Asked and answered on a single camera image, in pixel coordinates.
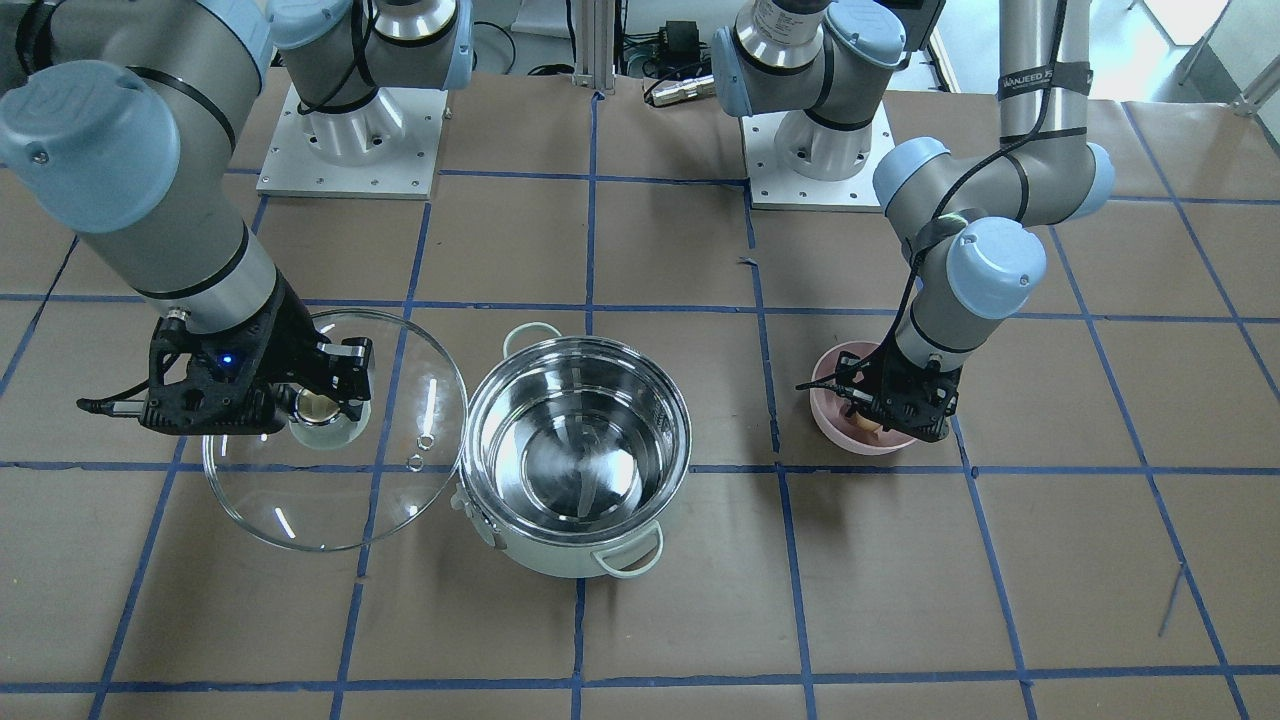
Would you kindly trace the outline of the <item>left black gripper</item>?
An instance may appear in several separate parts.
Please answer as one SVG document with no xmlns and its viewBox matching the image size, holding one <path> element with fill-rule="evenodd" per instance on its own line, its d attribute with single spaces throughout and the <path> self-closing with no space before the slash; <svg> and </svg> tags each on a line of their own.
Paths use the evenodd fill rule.
<svg viewBox="0 0 1280 720">
<path fill-rule="evenodd" d="M 835 392 L 846 400 L 846 418 L 864 416 L 932 443 L 950 434 L 961 372 L 943 372 L 937 359 L 916 366 L 895 345 L 869 357 L 842 351 L 835 366 Z"/>
</svg>

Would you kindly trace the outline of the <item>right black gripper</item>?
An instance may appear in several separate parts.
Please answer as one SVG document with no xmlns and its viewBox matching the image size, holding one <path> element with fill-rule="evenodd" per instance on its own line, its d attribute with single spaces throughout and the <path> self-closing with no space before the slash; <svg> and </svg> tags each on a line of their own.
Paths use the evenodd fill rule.
<svg viewBox="0 0 1280 720">
<path fill-rule="evenodd" d="M 335 416 L 369 418 L 374 346 L 369 337 L 330 340 L 279 277 L 247 320 L 211 334 L 161 319 L 150 342 L 140 424 L 168 436 L 260 436 L 289 421 L 292 384 L 332 401 Z"/>
</svg>

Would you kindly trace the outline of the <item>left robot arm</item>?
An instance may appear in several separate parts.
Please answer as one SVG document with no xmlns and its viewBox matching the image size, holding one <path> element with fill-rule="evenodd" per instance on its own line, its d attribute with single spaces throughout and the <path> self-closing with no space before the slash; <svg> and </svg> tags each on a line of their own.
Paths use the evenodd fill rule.
<svg viewBox="0 0 1280 720">
<path fill-rule="evenodd" d="M 872 184 L 909 266 L 899 310 L 868 356 L 844 352 L 809 380 L 847 416 L 923 442 L 948 434 L 965 361 L 1041 283 L 1037 225 L 1089 215 L 1115 182 L 1087 140 L 1089 5 L 1002 1 L 998 147 L 957 158 L 910 138 L 877 163 Z M 890 77 L 909 59 L 908 29 L 878 1 L 749 1 L 710 41 L 723 110 L 782 113 L 774 150 L 814 181 L 858 173 Z"/>
</svg>

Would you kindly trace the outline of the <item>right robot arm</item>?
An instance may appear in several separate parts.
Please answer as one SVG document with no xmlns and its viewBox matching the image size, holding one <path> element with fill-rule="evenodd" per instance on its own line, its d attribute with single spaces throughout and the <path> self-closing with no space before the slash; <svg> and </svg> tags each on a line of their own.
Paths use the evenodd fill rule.
<svg viewBox="0 0 1280 720">
<path fill-rule="evenodd" d="M 389 88 L 472 73 L 468 1 L 5 1 L 3 161 L 159 313 L 148 374 L 81 398 L 169 436 L 349 443 L 374 345 L 333 340 L 221 191 L 282 55 L 325 158 L 401 141 Z"/>
</svg>

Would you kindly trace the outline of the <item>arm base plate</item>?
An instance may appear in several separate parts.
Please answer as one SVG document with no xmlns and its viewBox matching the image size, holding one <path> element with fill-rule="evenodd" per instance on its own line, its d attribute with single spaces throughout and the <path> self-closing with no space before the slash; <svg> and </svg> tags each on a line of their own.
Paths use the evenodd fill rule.
<svg viewBox="0 0 1280 720">
<path fill-rule="evenodd" d="M 882 211 L 873 173 L 895 147 L 883 105 L 855 131 L 818 126 L 805 111 L 744 117 L 740 126 L 754 209 Z"/>
<path fill-rule="evenodd" d="M 269 197 L 428 201 L 449 99 L 444 90 L 380 88 L 355 111 L 303 114 L 289 88 L 256 190 Z"/>
</svg>

